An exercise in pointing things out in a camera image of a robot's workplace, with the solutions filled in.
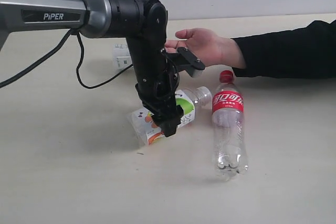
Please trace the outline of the forearm in black sleeve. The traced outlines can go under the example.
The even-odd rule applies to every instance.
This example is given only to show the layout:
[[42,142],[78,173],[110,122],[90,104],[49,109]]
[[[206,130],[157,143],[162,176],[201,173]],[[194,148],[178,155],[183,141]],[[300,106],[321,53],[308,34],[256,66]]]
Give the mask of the forearm in black sleeve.
[[335,22],[315,20],[304,28],[235,38],[245,61],[238,77],[335,78]]

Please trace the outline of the person's open hand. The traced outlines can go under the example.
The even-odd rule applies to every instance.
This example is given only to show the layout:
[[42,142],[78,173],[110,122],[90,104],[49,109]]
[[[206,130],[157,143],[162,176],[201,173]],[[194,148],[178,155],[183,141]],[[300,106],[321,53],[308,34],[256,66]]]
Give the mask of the person's open hand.
[[191,51],[205,66],[226,65],[245,69],[246,63],[238,44],[231,38],[217,35],[205,28],[183,29],[175,33],[176,40],[167,40],[167,52],[183,47]]

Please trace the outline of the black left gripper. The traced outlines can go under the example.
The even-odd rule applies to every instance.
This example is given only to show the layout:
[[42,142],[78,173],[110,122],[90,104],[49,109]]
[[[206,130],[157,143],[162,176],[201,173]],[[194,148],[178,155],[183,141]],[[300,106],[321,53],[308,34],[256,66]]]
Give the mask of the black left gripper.
[[143,106],[152,112],[153,122],[161,128],[165,137],[176,134],[183,115],[175,98],[179,84],[178,73],[165,72],[152,80],[144,79],[135,85]]

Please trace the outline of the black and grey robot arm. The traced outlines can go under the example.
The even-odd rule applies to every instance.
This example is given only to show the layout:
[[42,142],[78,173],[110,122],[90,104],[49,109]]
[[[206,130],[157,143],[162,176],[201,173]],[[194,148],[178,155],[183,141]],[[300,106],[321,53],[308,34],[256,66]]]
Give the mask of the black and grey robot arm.
[[87,38],[124,38],[136,90],[165,136],[183,115],[176,104],[179,78],[164,49],[167,10],[159,0],[1,0],[1,43],[19,31],[67,29]]

